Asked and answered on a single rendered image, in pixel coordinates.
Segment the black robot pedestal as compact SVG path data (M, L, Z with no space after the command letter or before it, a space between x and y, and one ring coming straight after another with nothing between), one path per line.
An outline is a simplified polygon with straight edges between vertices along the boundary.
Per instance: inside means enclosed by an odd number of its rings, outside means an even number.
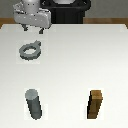
M41 0L40 6L51 12L52 24L82 24L85 12L91 7L91 1L75 0L67 3L62 0L62 3L59 3L55 0Z

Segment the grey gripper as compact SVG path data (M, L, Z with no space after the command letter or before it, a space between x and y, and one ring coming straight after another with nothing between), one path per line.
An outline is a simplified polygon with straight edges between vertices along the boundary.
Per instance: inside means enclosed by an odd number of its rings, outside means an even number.
M28 30L26 25L31 25L42 28L39 34L43 34L43 28L51 27L51 12L48 9L39 9L38 13L27 14L22 8L18 8L14 9L14 20L21 24L24 31Z

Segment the brown square wooden peg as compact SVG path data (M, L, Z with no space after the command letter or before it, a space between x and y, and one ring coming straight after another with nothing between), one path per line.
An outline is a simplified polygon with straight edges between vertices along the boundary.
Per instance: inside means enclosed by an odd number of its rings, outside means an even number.
M91 90L88 106L87 106L87 118L88 119L96 119L103 97L100 90Z

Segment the grey round peg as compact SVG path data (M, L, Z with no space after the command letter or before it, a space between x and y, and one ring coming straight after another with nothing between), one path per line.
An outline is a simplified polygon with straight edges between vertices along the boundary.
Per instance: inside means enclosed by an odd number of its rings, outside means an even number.
M38 92L35 89L29 89L25 92L25 99L33 119L40 119L42 116L41 105Z

